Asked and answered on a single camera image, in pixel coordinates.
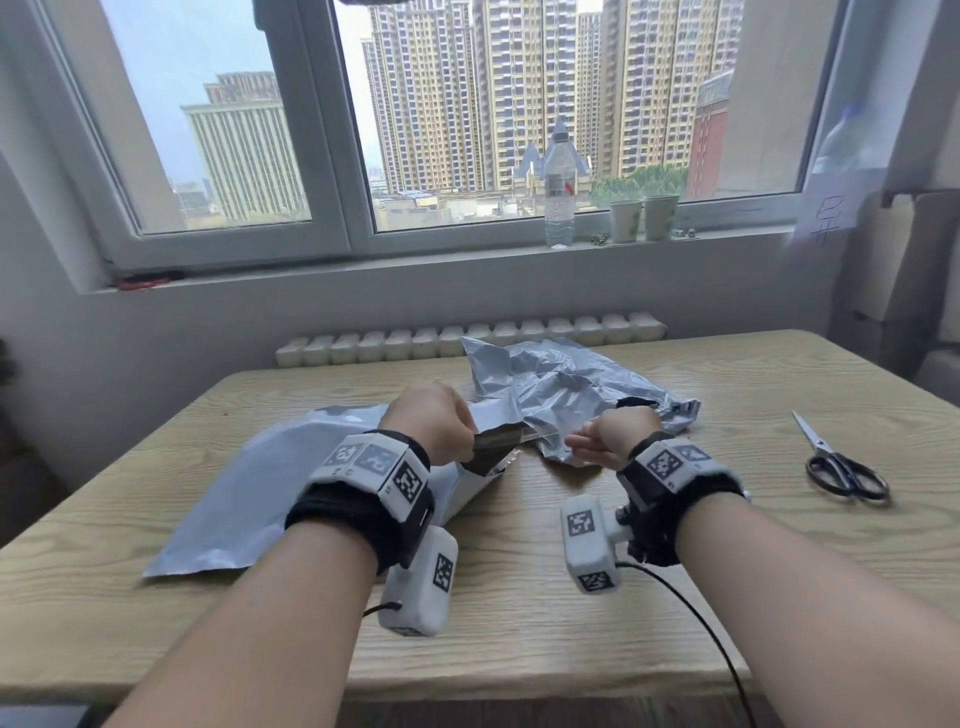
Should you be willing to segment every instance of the wooden table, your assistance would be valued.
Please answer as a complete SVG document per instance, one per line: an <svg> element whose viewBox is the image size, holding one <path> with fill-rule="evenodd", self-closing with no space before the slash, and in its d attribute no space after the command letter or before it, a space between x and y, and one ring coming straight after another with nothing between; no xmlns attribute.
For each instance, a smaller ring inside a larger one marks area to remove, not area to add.
<svg viewBox="0 0 960 728"><path fill-rule="evenodd" d="M601 351L699 398L690 436L741 473L756 506L960 617L957 409L797 331ZM119 701L229 584L222 574L150 584L138 575L237 448L267 425L334 402L388 400L424 376L465 387L468 364L230 376L95 477L0 551L0 701ZM886 475L895 508L813 489L791 409ZM574 587L559 511L583 489L608 507L625 499L611 473L525 450L450 526L461 555L445 632L405 640L368 619L348 699L730 691L716 647L661 586L628 573L615 595ZM668 574L705 608L682 569Z"/></svg>

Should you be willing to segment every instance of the water bottle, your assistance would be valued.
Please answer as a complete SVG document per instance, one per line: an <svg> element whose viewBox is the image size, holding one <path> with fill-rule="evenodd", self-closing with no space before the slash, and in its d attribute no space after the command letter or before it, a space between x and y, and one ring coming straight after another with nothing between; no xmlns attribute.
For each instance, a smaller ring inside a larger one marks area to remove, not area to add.
<svg viewBox="0 0 960 728"><path fill-rule="evenodd" d="M546 179L546 244L561 250L573 244L573 216L577 211L577 159L563 119L553 130L553 149L547 155L543 175Z"/></svg>
<svg viewBox="0 0 960 728"><path fill-rule="evenodd" d="M820 153L813 162L813 174L856 169L866 128L863 108L859 105L846 107L840 123L829 131L820 145Z"/></svg>

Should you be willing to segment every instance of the red brick building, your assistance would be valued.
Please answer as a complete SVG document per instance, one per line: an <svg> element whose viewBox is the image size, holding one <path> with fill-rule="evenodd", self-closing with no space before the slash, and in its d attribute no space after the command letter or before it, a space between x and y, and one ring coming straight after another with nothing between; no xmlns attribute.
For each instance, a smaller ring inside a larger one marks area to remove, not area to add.
<svg viewBox="0 0 960 728"><path fill-rule="evenodd" d="M697 94L690 143L690 170L686 178L686 199L704 200L713 194L720 179L720 159L727 134L727 109L730 105L730 68L707 79Z"/></svg>

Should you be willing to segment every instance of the gray plastic mailer bag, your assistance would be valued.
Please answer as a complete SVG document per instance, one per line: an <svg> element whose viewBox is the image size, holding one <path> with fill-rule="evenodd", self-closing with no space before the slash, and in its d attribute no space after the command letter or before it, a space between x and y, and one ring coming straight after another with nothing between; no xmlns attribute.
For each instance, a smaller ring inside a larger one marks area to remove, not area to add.
<svg viewBox="0 0 960 728"><path fill-rule="evenodd" d="M472 403L470 412L483 432L519 423L516 403L507 396ZM374 429L386 404L331 405L257 433L240 448L180 522L144 576L187 574L252 566L283 534L294 500L317 467L348 435ZM512 448L498 462L476 473L451 463L430 472L428 487L437 501L433 523L456 515L511 461Z"/></svg>
<svg viewBox="0 0 960 728"><path fill-rule="evenodd" d="M564 436L625 397L655 402L664 428L674 433L692 425L700 411L698 400L678 400L636 372L567 339L505 348L466 337L463 341L476 393L515 400L523 422L554 433L536 441L551 460L585 465L564 445Z"/></svg>

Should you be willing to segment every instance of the overcast sky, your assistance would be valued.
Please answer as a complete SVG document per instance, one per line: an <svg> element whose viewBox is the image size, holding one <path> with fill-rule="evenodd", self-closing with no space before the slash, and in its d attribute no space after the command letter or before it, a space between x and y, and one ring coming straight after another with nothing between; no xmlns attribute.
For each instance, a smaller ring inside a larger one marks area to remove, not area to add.
<svg viewBox="0 0 960 728"><path fill-rule="evenodd" d="M218 73L271 70L270 52L253 25L252 0L101 0L168 177L198 181L204 165L181 106L206 101ZM578 12L602 0L577 0ZM380 166L361 38L367 8L335 3L357 129L368 166Z"/></svg>

